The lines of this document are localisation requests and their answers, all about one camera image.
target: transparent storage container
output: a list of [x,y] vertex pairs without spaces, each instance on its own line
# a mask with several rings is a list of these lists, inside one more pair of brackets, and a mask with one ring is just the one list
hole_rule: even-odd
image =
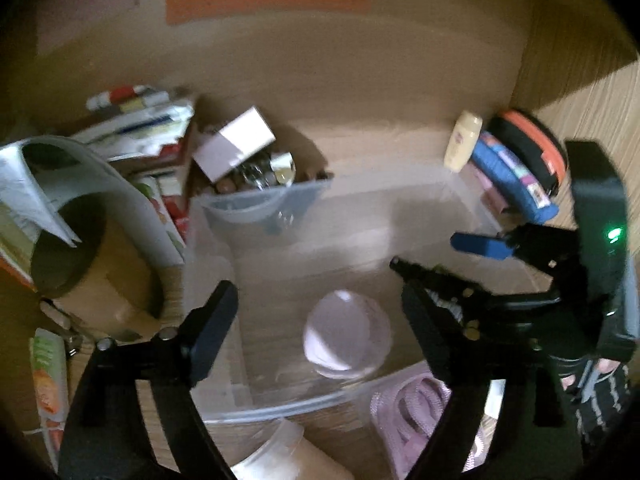
[[[220,280],[239,290],[238,318],[209,377],[192,390],[203,420],[252,422],[336,406],[420,362],[402,314],[402,280],[388,268],[395,254],[427,267],[443,264],[494,292],[534,290],[522,263],[450,247],[457,230],[499,231],[480,198],[465,171],[409,166],[194,199],[185,314],[202,306]],[[303,352],[309,311],[336,289],[373,298],[390,319],[391,352],[364,380],[322,377]]]

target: coiled pink cord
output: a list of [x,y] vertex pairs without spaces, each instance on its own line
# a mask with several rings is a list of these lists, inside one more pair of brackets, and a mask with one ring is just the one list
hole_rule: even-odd
[[[376,393],[371,416],[385,443],[396,478],[403,480],[423,452],[438,425],[451,391],[424,364],[424,371]],[[464,471],[484,462],[482,431],[466,459]]]

